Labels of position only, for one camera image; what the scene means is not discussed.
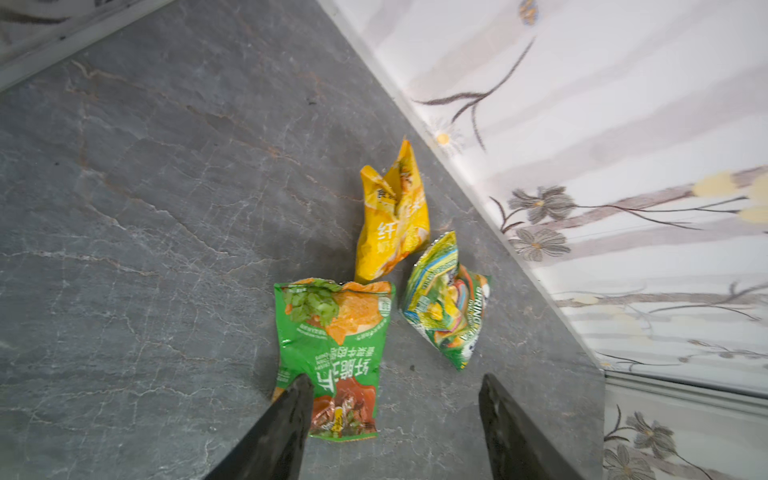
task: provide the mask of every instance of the gray marble floor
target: gray marble floor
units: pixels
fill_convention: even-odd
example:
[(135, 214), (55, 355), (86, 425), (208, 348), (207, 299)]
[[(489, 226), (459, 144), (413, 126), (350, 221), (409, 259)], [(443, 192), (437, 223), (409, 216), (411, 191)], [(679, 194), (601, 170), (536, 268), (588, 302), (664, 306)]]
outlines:
[(485, 372), (598, 478), (600, 372), (299, 0), (179, 0), (0, 98), (0, 478), (204, 475), (268, 406), (272, 284), (353, 278), (359, 170), (403, 135), (432, 236), (494, 277), (482, 337), (456, 372), (396, 316), (380, 437), (310, 439), (302, 478), (489, 478)]

